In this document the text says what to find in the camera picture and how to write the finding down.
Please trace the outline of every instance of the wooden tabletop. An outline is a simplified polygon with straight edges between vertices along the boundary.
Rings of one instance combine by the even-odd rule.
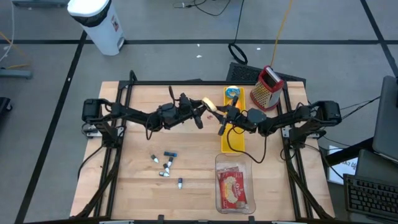
[[[302,82],[288,82],[292,107],[298,102],[307,104]],[[118,82],[104,82],[100,98],[116,99]],[[173,86],[175,96],[184,92],[189,98],[208,97],[214,104],[223,104],[224,86]],[[256,107],[249,93],[253,86],[242,86],[246,94],[246,109]],[[152,112],[159,105],[171,102],[168,86],[133,86],[130,107]],[[276,110],[266,113],[277,116]],[[221,137],[218,121],[202,116],[204,128],[198,129],[193,120],[171,130],[153,133],[147,141],[143,126],[127,122],[118,182],[114,198],[112,219],[156,220],[160,214],[166,220],[248,220],[248,215],[221,214],[215,202],[215,157],[221,153]],[[246,152],[260,159],[264,152],[264,138],[259,134],[244,133]],[[252,164],[252,177],[256,220],[294,220],[294,211],[285,162],[280,159],[282,149],[280,131],[267,138],[267,154],[262,164]],[[85,158],[101,144],[101,139],[88,141]],[[318,147],[316,140],[307,144]],[[162,164],[167,162],[164,151],[177,152],[170,171],[170,177],[159,176]],[[92,158],[82,169],[78,181],[71,215],[80,212],[98,189],[104,152]],[[326,177],[319,152],[311,148],[301,150],[308,189],[327,213],[334,216]],[[155,154],[160,163],[150,158]],[[177,188],[177,179],[183,178],[183,189]],[[298,189],[301,215],[305,217],[302,194]],[[101,214],[104,214],[108,192],[104,194]]]

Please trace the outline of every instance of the black keyboard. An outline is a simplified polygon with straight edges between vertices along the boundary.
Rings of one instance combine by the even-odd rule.
[[[398,185],[344,174],[346,209],[398,221]]]

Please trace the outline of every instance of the paper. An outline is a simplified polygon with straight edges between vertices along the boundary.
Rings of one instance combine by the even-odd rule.
[[[333,154],[335,152],[340,151],[341,149],[338,149],[335,146],[329,146],[328,154]],[[348,161],[344,161],[340,164],[334,165],[333,168],[339,173],[341,176],[343,174],[351,174],[355,175],[355,170],[356,170],[356,165],[358,163],[358,158],[350,159]],[[328,181],[336,183],[336,184],[341,184],[343,185],[343,179],[341,179],[335,171],[333,171],[330,167],[328,168]]]

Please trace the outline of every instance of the concrete floor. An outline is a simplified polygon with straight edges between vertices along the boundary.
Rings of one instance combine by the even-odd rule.
[[[115,0],[114,4],[128,40],[233,39],[240,0],[220,17],[194,8],[173,9],[176,1]],[[216,12],[225,0],[209,1],[203,8]],[[398,16],[394,0],[368,0],[386,40],[398,39]],[[239,39],[274,39],[289,1],[250,0],[244,3]],[[16,40],[78,40],[81,27],[66,9],[15,8]],[[11,36],[11,10],[0,2],[0,31]],[[358,0],[294,1],[281,39],[377,40]],[[249,65],[263,67],[271,61],[272,44],[239,44]],[[0,132],[0,223],[13,223],[21,205],[65,77],[77,45],[20,44],[31,60],[31,80],[0,79],[0,96],[10,97],[14,110],[2,122]],[[398,46],[389,45],[394,57]],[[12,50],[0,67],[26,63]],[[114,57],[101,55],[92,44],[81,53],[74,79],[53,137],[26,222],[67,218],[76,187],[86,139],[80,133],[81,106],[98,96],[101,82],[125,80],[133,69],[139,80],[225,80],[233,62],[226,44],[125,45]],[[278,46],[274,69],[307,79],[310,101],[335,100],[341,106],[369,100],[380,94],[382,78],[393,76],[380,45],[284,45]],[[373,135],[377,103],[373,103],[327,136],[354,144]],[[327,147],[330,142],[320,141]],[[336,215],[346,219],[340,186],[330,184]]]

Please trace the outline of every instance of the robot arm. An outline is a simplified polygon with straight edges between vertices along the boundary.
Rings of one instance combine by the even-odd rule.
[[[301,121],[306,121],[299,128],[289,129],[289,140],[292,145],[303,147],[305,139],[311,134],[318,134],[322,137],[326,132],[320,130],[323,127],[336,126],[341,122],[340,108],[334,101],[318,101],[314,104],[302,105],[295,110],[284,113],[274,118],[268,118],[262,111],[251,108],[246,115],[235,107],[238,97],[235,96],[232,105],[215,106],[205,98],[203,103],[221,123],[219,135],[223,135],[227,123],[239,127],[249,133],[258,132],[261,136],[268,136],[279,128],[289,126]]]

